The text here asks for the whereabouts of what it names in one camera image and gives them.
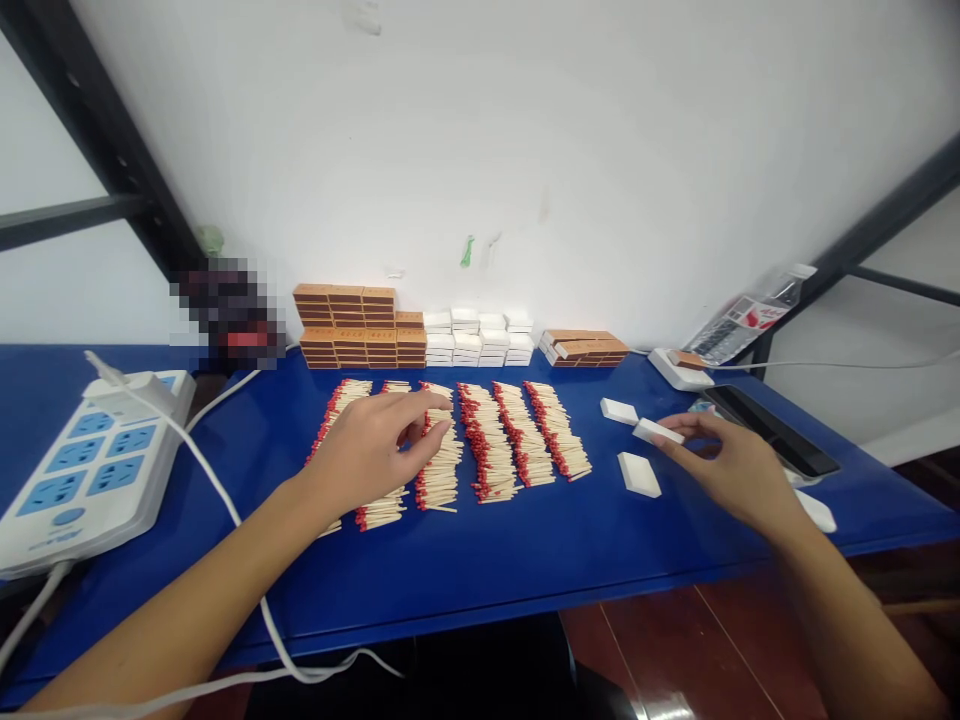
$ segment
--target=table surface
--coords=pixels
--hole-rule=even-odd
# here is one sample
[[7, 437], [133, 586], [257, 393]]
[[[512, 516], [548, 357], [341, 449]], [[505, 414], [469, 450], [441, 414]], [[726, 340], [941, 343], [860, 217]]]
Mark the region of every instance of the table surface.
[[[189, 368], [189, 353], [165, 347], [95, 348], [133, 372]], [[0, 483], [6, 507], [76, 406], [92, 374], [75, 346], [0, 346], [0, 377], [25, 415], [0, 419], [0, 449], [10, 459]], [[833, 510], [832, 535], [847, 555], [960, 537], [960, 515], [863, 453], [776, 392], [741, 373], [737, 385], [834, 457], [842, 470], [809, 489]], [[304, 463], [327, 400], [344, 377], [553, 385], [583, 438], [594, 472], [575, 483], [522, 490], [506, 503], [477, 505], [468, 483], [476, 465], [466, 448], [457, 470], [458, 513], [411, 509], [402, 521], [360, 533], [344, 529], [311, 546], [269, 598], [294, 655], [367, 644], [536, 612], [667, 590], [729, 577], [762, 562], [766, 545], [715, 506], [679, 467], [631, 428], [605, 420], [600, 400], [630, 403], [659, 419], [686, 410], [695, 396], [673, 390], [649, 362], [630, 356], [615, 369], [551, 368], [534, 354], [528, 368], [428, 368], [414, 371], [307, 370], [299, 350], [212, 411], [194, 437], [248, 516]], [[459, 404], [455, 417], [459, 417]], [[463, 427], [457, 425], [458, 436]], [[617, 453], [650, 459], [663, 495], [625, 490]], [[203, 556], [232, 529], [219, 498], [181, 447], [156, 525], [93, 564], [79, 590], [40, 641], [5, 706], [25, 701], [121, 620]], [[222, 666], [276, 659], [256, 613]]]

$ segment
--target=phone screen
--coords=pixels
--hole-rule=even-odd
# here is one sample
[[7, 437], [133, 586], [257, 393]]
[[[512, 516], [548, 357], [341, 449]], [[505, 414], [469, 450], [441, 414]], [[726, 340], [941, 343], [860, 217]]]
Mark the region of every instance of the phone screen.
[[823, 477], [840, 469], [837, 461], [765, 407], [733, 385], [717, 385], [703, 391], [721, 413], [750, 428], [801, 475]]

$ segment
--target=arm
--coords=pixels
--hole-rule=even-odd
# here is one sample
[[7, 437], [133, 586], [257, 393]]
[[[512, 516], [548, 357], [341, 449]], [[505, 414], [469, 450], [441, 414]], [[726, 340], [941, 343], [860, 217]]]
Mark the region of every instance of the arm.
[[[441, 407], [450, 402], [427, 392], [351, 403], [306, 468], [23, 709], [142, 702], [206, 680], [260, 598], [321, 532], [409, 481], [437, 453], [449, 423], [420, 434], [424, 412]], [[399, 452], [406, 439], [416, 444]]]
[[946, 698], [876, 599], [809, 519], [773, 450], [709, 413], [661, 421], [686, 438], [719, 440], [708, 460], [666, 438], [656, 444], [734, 517], [770, 542], [806, 636], [831, 718], [946, 718]]

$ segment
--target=stack of matchboxes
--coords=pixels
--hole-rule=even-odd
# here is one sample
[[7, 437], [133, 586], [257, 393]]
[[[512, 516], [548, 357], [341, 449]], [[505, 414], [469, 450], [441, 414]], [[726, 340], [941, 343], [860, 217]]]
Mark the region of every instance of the stack of matchboxes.
[[554, 367], [616, 367], [630, 352], [604, 330], [544, 330], [538, 347]]
[[529, 365], [533, 354], [525, 315], [478, 313], [471, 308], [424, 313], [427, 367], [503, 367]]
[[311, 370], [422, 368], [427, 335], [412, 328], [307, 328], [300, 347]]
[[294, 289], [293, 299], [304, 327], [351, 330], [394, 330], [399, 327], [393, 288], [301, 283]]

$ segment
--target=white power cable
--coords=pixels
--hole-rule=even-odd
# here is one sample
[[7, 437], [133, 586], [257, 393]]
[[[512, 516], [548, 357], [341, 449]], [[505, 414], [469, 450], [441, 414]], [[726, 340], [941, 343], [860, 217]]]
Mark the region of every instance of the white power cable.
[[[299, 344], [300, 344], [300, 343], [290, 343], [289, 345], [287, 345], [286, 351], [287, 351], [287, 352], [290, 352], [291, 350], [293, 350], [293, 348], [297, 347]], [[200, 410], [200, 412], [198, 412], [196, 415], [193, 416], [193, 420], [191, 420], [189, 423], [187, 423], [187, 427], [186, 427], [187, 432], [193, 432], [193, 429], [197, 426], [197, 423], [200, 422], [201, 420], [203, 420], [204, 416], [205, 416], [208, 412], [210, 412], [211, 410], [213, 410], [217, 405], [219, 405], [219, 404], [222, 403], [224, 400], [226, 400], [228, 397], [230, 397], [231, 395], [233, 395], [237, 390], [239, 390], [240, 388], [242, 388], [244, 385], [246, 385], [248, 382], [250, 382], [251, 380], [253, 380], [253, 379], [254, 379], [257, 375], [259, 375], [259, 374], [260, 374], [260, 370], [254, 370], [254, 371], [251, 372], [249, 375], [247, 375], [243, 380], [241, 380], [240, 382], [238, 382], [238, 383], [237, 383], [236, 385], [234, 385], [233, 387], [229, 388], [226, 392], [223, 392], [223, 393], [217, 395], [217, 397], [215, 397], [215, 398], [214, 398], [213, 400], [211, 400], [207, 405], [205, 405], [205, 406]]]
[[[197, 444], [193, 441], [193, 438], [190, 437], [190, 434], [187, 432], [187, 430], [152, 402], [132, 392], [124, 381], [125, 376], [119, 370], [111, 368], [99, 357], [97, 357], [96, 354], [90, 352], [89, 350], [86, 351], [85, 354], [87, 359], [93, 364], [94, 367], [97, 368], [98, 373], [100, 373], [100, 376], [104, 380], [119, 388], [130, 397], [134, 398], [137, 400], [137, 402], [148, 407], [151, 412], [155, 413], [157, 417], [161, 418], [165, 423], [167, 423], [167, 425], [169, 425], [170, 428], [183, 439], [184, 443], [186, 443], [187, 447], [190, 448], [190, 451], [197, 459], [197, 463], [201, 468], [203, 468], [207, 478], [210, 480], [210, 484], [213, 485], [214, 490], [217, 491], [217, 494], [220, 496], [220, 499], [226, 506], [227, 512], [230, 515], [230, 519], [233, 520], [233, 524], [239, 527], [241, 523], [240, 514], [237, 512], [237, 508], [234, 506], [233, 500], [231, 500], [226, 488], [223, 487], [223, 484], [220, 482], [217, 474], [213, 471], [210, 463], [204, 457], [203, 453], [200, 451], [200, 448], [197, 447]], [[231, 395], [242, 384], [246, 384], [251, 377], [255, 376], [259, 372], [259, 370], [255, 370], [240, 383], [237, 383], [237, 385], [231, 388], [229, 392], [224, 393], [216, 401], [210, 403], [206, 408], [204, 408], [204, 414], [206, 414], [206, 411], [212, 409], [213, 406], [219, 404], [219, 402], [225, 397]], [[277, 630], [277, 625], [273, 620], [273, 613], [270, 612], [270, 605], [267, 603], [267, 598], [265, 596], [260, 599], [260, 612], [263, 615], [263, 622], [267, 626], [267, 633], [270, 635], [270, 640], [273, 642], [273, 647], [277, 651], [280, 661], [283, 663], [282, 670], [277, 669], [269, 672], [241, 673], [238, 675], [232, 675], [221, 680], [214, 680], [211, 682], [194, 685], [189, 688], [182, 688], [138, 705], [90, 705], [80, 708], [67, 708], [65, 710], [55, 710], [50, 712], [19, 713], [15, 717], [18, 719], [35, 718], [36, 720], [61, 720], [64, 718], [70, 718], [71, 720], [78, 718], [117, 718], [118, 720], [136, 720], [137, 718], [145, 717], [165, 707], [169, 707], [186, 700], [192, 700], [202, 695], [209, 695], [210, 693], [231, 687], [232, 685], [239, 685], [247, 682], [264, 682], [286, 676], [296, 678], [305, 684], [323, 682], [333, 675], [343, 672], [349, 668], [360, 655], [368, 655], [387, 672], [395, 675], [398, 678], [404, 677], [403, 673], [388, 665], [386, 662], [381, 660], [376, 653], [368, 648], [358, 648], [346, 660], [332, 668], [297, 667], [297, 665], [293, 662], [293, 658], [290, 657], [290, 653], [287, 652], [287, 648], [283, 644], [283, 639], [280, 637], [280, 633]], [[14, 715], [0, 713], [0, 718], [6, 717], [13, 718]]]
[[[357, 648], [339, 665], [332, 668], [314, 668], [315, 670], [324, 670], [326, 675], [322, 678], [328, 680], [344, 670], [348, 670], [361, 655], [372, 658], [380, 667], [387, 672], [393, 673], [402, 678], [398, 673], [369, 648]], [[226, 690], [234, 685], [244, 685], [246, 683], [268, 682], [282, 677], [288, 677], [290, 671], [286, 668], [277, 668], [276, 670], [265, 670], [262, 672], [237, 673], [219, 680], [211, 680], [192, 685], [180, 690], [174, 690], [166, 695], [147, 700], [146, 702], [136, 703], [134, 705], [81, 705], [73, 708], [64, 708], [62, 710], [44, 710], [40, 712], [21, 712], [21, 713], [0, 713], [0, 718], [10, 718], [11, 720], [81, 720], [82, 718], [96, 718], [97, 720], [109, 718], [110, 720], [138, 720], [139, 718], [152, 715], [164, 708], [176, 705], [177, 703], [195, 700], [204, 695]]]
[[860, 365], [855, 363], [829, 363], [829, 362], [804, 362], [800, 360], [781, 360], [770, 363], [753, 363], [751, 365], [723, 365], [720, 367], [708, 367], [707, 370], [750, 370], [755, 367], [776, 367], [778, 365], [822, 365], [824, 367], [852, 367], [863, 370], [908, 370], [910, 368], [932, 367], [939, 365], [947, 360], [960, 356], [960, 350], [954, 350], [949, 355], [944, 355], [935, 360], [922, 360], [920, 362], [907, 363], [906, 365]]
[[26, 634], [27, 630], [30, 629], [30, 626], [33, 625], [33, 621], [37, 619], [37, 615], [43, 610], [43, 606], [49, 602], [53, 591], [57, 589], [57, 586], [60, 585], [72, 567], [73, 560], [61, 560], [50, 568], [47, 582], [43, 586], [43, 589], [40, 590], [40, 594], [34, 598], [30, 607], [27, 608], [27, 612], [20, 618], [20, 622], [17, 623], [13, 632], [11, 632], [4, 641], [3, 647], [0, 647], [0, 675], [3, 675], [3, 669], [7, 666], [7, 662], [10, 660], [10, 656], [13, 655], [13, 651], [16, 650], [17, 645], [20, 644], [20, 640]]

